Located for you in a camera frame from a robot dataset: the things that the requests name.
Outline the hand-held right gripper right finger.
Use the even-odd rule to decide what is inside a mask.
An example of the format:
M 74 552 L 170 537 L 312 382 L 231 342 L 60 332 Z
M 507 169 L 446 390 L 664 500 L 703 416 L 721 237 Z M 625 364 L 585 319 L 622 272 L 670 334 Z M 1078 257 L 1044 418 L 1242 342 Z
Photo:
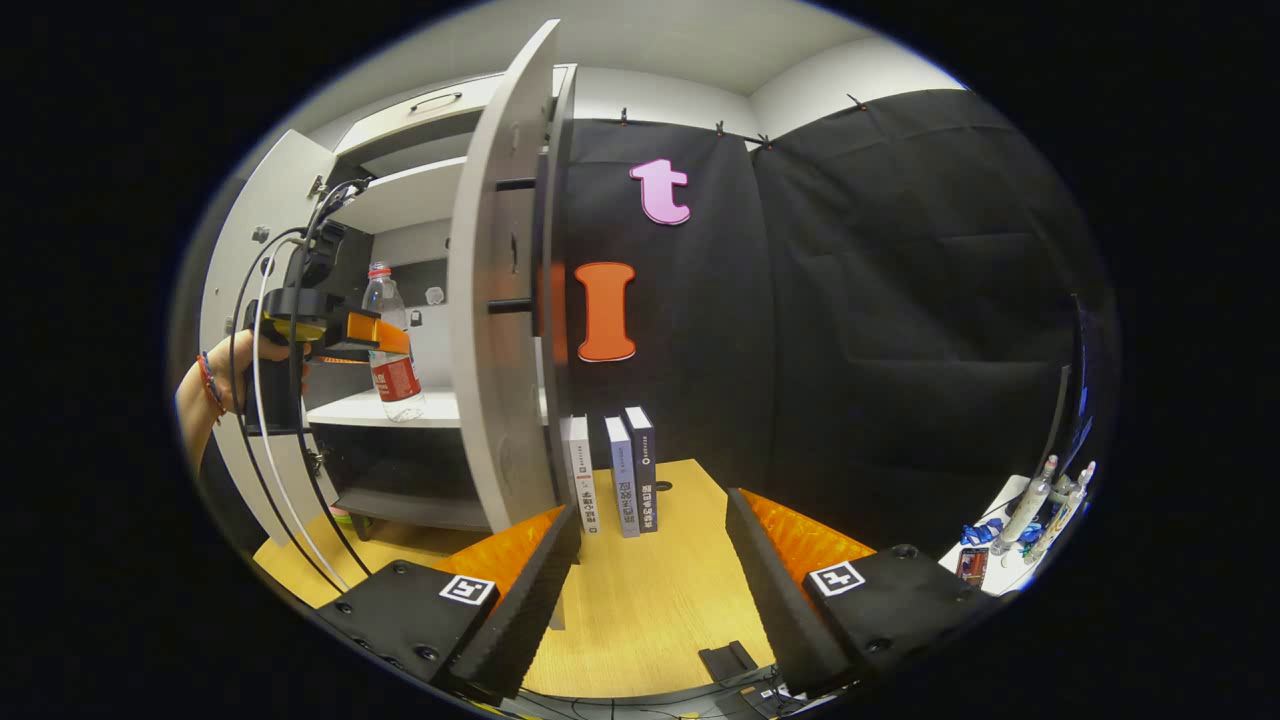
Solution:
M 913 544 L 873 550 L 750 491 L 726 497 L 726 533 L 792 691 L 874 685 L 1002 606 Z

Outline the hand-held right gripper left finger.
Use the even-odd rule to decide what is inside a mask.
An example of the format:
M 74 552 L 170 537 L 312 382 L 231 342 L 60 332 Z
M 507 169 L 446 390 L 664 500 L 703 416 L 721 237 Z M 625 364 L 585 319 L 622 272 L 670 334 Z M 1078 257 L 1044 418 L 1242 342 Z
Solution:
M 370 659 L 439 692 L 515 698 L 582 539 L 559 506 L 443 559 L 387 564 L 323 605 L 319 619 Z

